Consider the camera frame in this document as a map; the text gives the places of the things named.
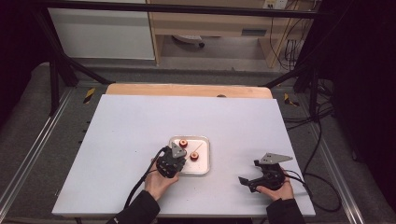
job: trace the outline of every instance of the small red object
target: small red object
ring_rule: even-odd
[[[191,159],[192,161],[197,161],[198,158],[199,158],[198,152],[192,152],[192,153],[190,154],[190,159]]]
[[[181,140],[178,142],[178,145],[181,146],[181,147],[183,147],[183,148],[185,148],[188,144],[189,144],[189,142],[188,142],[186,139],[181,139]]]

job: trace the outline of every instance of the human hand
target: human hand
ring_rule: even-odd
[[[150,173],[146,177],[145,191],[151,194],[155,201],[158,201],[169,188],[169,186],[178,181],[178,173],[173,178],[163,177],[157,171],[156,163],[157,162],[154,162],[150,169]]]
[[[287,200],[294,198],[293,187],[291,186],[290,179],[288,177],[285,177],[285,181],[283,181],[283,185],[280,189],[271,190],[263,186],[258,186],[256,190],[262,194],[268,195],[273,201],[278,199]]]

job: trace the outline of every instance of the gray floor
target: gray floor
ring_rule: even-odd
[[[165,39],[163,63],[159,66],[128,62],[128,66],[95,66],[93,70],[118,82],[257,86],[285,72],[284,69],[266,68],[263,58],[257,40],[254,39],[208,37],[205,39],[205,47],[199,49],[168,37]],[[16,220],[22,223],[74,222],[69,218],[52,215],[51,209],[56,201],[55,194],[62,188],[78,152],[79,141],[84,138],[83,131],[89,128],[87,121],[91,120],[100,95],[106,91],[106,86],[97,85],[83,75],[80,77],[83,81],[73,89],[70,102],[10,207],[4,223],[13,223]],[[286,105],[283,101],[285,92],[290,94],[293,101],[299,99],[290,88],[292,83],[293,80],[289,80],[281,87],[274,88],[273,94],[285,118],[302,118],[305,113],[301,106]],[[0,130],[0,192],[6,191],[8,183],[48,119],[49,86],[48,68],[38,67],[9,121]],[[96,87],[95,94],[90,103],[84,105],[82,101],[91,86]],[[351,159],[350,149],[337,119],[324,119],[322,131],[365,223],[396,223],[395,213],[388,207],[365,164]],[[303,169],[317,139],[309,125],[291,130],[289,135],[296,159]],[[315,156],[308,171],[331,180],[320,153]],[[334,194],[326,185],[310,177],[306,181],[314,191],[315,202],[325,207],[336,205]],[[306,221],[349,223],[343,209],[336,213],[327,213],[316,208],[316,212],[315,217],[307,217]],[[85,220],[84,223],[90,223],[90,220]]]

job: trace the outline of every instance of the person's arm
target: person's arm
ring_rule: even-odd
[[[163,177],[157,171],[156,163],[151,167],[145,180],[145,189],[124,210],[111,218],[107,224],[149,224],[159,213],[157,201],[166,190],[178,181],[178,174],[173,178]]]
[[[258,186],[256,190],[273,200],[267,207],[268,221],[271,224],[305,223],[300,208],[294,200],[293,188],[288,177],[278,190],[270,190],[263,186]]]
[[[147,191],[142,190],[129,207],[111,218],[107,224],[149,224],[160,213],[160,206]]]

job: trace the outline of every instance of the aluminum rail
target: aluminum rail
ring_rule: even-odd
[[[300,94],[298,94],[297,96],[305,114],[307,116],[310,116],[308,112],[308,101],[306,97]],[[315,137],[318,139],[318,135],[319,135],[318,125],[312,122],[310,125]],[[330,178],[332,179],[334,186],[338,189],[338,192],[340,193],[344,210],[346,212],[346,216],[349,219],[349,222],[352,224],[364,224],[364,219],[363,216],[361,215],[361,210],[356,205],[355,199],[352,196],[349,186],[347,185],[347,182],[344,179],[344,176],[340,168],[338,167],[334,157],[332,156],[332,153],[326,143],[326,140],[323,137],[320,140],[319,151],[326,165],[326,168],[329,171]]]
[[[2,223],[2,221],[6,217],[9,208],[11,207],[19,191],[21,190],[24,181],[26,180],[27,176],[32,170],[33,165],[35,164],[35,161],[40,155],[41,150],[43,149],[44,145],[46,145],[47,140],[50,138],[50,134],[52,133],[52,130],[54,129],[59,118],[64,112],[64,109],[66,108],[67,103],[69,102],[69,99],[73,91],[74,91],[73,88],[68,88],[64,92],[60,100],[61,104],[58,110],[55,112],[55,114],[52,117],[48,118],[46,124],[44,125],[43,129],[41,130],[35,142],[33,143],[32,147],[30,148],[28,154],[26,155],[17,173],[14,175],[14,177],[8,184],[7,189],[4,191],[3,195],[1,196],[0,223]]]

